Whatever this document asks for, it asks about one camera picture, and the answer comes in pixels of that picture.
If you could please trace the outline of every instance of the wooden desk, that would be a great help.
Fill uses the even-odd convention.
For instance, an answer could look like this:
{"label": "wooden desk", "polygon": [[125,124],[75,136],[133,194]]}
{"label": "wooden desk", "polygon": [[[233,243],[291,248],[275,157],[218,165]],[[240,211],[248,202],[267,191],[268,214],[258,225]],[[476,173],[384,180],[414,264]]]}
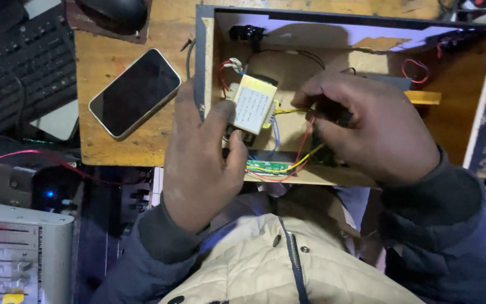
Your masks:
{"label": "wooden desk", "polygon": [[[121,142],[101,127],[87,107],[89,101],[146,49],[159,49],[185,79],[187,52],[194,37],[196,4],[233,5],[227,0],[154,0],[147,43],[137,45],[76,31],[76,65],[82,161],[91,165],[162,166],[172,126],[173,101]],[[336,12],[341,14],[433,19],[436,0],[239,0],[238,6]],[[193,74],[194,61],[191,61]]]}

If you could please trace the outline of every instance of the snap button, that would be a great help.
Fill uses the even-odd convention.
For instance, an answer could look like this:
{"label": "snap button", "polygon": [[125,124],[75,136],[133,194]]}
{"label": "snap button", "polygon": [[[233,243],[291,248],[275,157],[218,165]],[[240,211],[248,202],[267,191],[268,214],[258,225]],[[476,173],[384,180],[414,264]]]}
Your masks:
{"label": "snap button", "polygon": [[280,236],[280,234],[278,234],[275,239],[273,240],[273,247],[276,247],[279,243],[280,243],[280,239],[282,237]]}
{"label": "snap button", "polygon": [[178,295],[175,298],[173,298],[172,300],[168,301],[168,304],[180,304],[180,303],[183,303],[184,300],[185,300],[184,296]]}

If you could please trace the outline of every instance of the yellow wire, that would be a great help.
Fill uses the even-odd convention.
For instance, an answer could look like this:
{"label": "yellow wire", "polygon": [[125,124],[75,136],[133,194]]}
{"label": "yellow wire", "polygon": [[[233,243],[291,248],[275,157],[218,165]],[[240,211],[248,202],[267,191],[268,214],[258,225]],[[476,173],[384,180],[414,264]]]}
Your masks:
{"label": "yellow wire", "polygon": [[301,165],[301,163],[303,163],[309,156],[311,156],[314,153],[316,153],[316,151],[320,150],[323,146],[325,146],[325,143],[321,143],[318,147],[316,147],[312,151],[310,151],[309,154],[305,155],[305,157],[303,157],[299,162],[293,164],[292,166],[290,166],[290,167],[288,167],[286,169],[282,169],[282,170],[271,170],[271,169],[263,169],[263,168],[260,168],[260,167],[251,167],[251,166],[247,166],[247,168],[250,168],[250,169],[259,169],[259,170],[266,171],[266,172],[276,172],[276,173],[287,172],[287,171],[290,171],[290,170],[294,169],[295,167]]}

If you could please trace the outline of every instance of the beige puffer jacket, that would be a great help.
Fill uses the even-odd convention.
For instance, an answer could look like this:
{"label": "beige puffer jacket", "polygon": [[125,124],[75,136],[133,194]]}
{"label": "beige puffer jacket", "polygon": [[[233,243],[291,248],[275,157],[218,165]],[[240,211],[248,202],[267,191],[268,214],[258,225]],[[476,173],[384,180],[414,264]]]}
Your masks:
{"label": "beige puffer jacket", "polygon": [[[328,204],[312,202],[312,197],[322,201],[324,195],[330,197]],[[302,296],[310,303],[423,303],[348,253],[342,235],[356,236],[357,231],[339,219],[342,213],[333,194],[294,193],[279,200],[282,217],[239,218],[200,269],[160,303],[179,303],[181,296],[183,303],[192,304],[299,303],[298,276],[304,282]]]}

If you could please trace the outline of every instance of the smartphone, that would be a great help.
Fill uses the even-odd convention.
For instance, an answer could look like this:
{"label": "smartphone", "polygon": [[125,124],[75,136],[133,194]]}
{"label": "smartphone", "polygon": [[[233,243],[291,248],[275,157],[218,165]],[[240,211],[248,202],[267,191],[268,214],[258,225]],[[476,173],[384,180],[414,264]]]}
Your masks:
{"label": "smartphone", "polygon": [[181,77],[157,49],[149,49],[89,102],[116,140],[124,139],[170,101]]}

